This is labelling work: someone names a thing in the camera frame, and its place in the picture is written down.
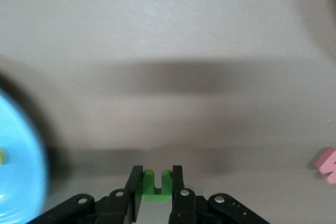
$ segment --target green block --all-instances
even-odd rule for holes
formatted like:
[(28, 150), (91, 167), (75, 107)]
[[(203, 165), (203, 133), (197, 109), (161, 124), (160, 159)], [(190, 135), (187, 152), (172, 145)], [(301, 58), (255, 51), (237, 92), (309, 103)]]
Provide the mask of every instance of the green block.
[(5, 152), (0, 148), (0, 165), (5, 162)]
[(172, 198), (172, 172), (164, 170), (161, 174), (161, 188), (155, 187), (154, 171), (145, 170), (142, 178), (143, 199), (145, 201), (167, 202)]

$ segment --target pink object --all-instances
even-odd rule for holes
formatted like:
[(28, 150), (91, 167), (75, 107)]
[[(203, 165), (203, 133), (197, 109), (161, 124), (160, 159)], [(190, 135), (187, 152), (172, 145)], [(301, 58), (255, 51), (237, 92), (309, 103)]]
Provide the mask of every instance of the pink object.
[(336, 184), (336, 148), (329, 147), (315, 162), (315, 167), (329, 184)]

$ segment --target screw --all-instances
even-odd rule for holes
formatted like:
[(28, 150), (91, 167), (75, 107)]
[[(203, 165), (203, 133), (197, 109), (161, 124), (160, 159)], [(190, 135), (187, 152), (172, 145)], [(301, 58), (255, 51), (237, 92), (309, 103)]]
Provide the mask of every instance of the screw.
[(116, 194), (115, 194), (115, 196), (117, 196), (117, 197), (121, 197), (121, 196), (123, 196), (124, 195), (124, 192), (123, 191), (119, 191), (119, 192), (117, 192)]
[(216, 196), (215, 201), (217, 203), (224, 203), (225, 199), (222, 196)]
[(78, 204), (84, 204), (86, 201), (88, 201), (88, 199), (83, 198), (83, 199), (79, 199), (77, 202)]
[(188, 196), (189, 195), (189, 191), (186, 190), (186, 189), (181, 190), (180, 193), (181, 193), (182, 196)]

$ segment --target light blue bowl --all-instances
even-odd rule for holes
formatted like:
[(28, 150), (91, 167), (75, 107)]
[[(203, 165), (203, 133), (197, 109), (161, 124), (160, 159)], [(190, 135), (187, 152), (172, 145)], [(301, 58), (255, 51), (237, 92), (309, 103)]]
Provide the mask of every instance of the light blue bowl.
[(32, 121), (0, 89), (0, 223), (24, 224), (37, 217), (47, 195), (47, 156)]

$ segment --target yellow object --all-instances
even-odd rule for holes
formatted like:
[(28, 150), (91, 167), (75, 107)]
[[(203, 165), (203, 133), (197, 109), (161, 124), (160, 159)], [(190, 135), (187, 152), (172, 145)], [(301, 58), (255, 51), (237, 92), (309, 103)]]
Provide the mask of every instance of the yellow object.
[(0, 165), (2, 165), (5, 162), (5, 152), (0, 149)]

